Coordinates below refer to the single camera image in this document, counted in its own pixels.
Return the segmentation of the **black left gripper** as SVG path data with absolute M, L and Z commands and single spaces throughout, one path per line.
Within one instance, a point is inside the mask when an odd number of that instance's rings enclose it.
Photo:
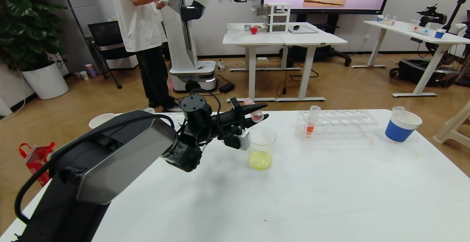
M 211 125 L 216 132 L 226 132 L 234 126 L 240 126 L 245 120 L 245 128 L 250 128 L 269 118 L 269 114 L 253 114 L 250 118 L 245 115 L 252 114 L 268 107 L 267 103 L 241 105 L 236 98 L 230 98 L 228 102 L 232 108 L 230 111 L 218 112 L 211 117 Z

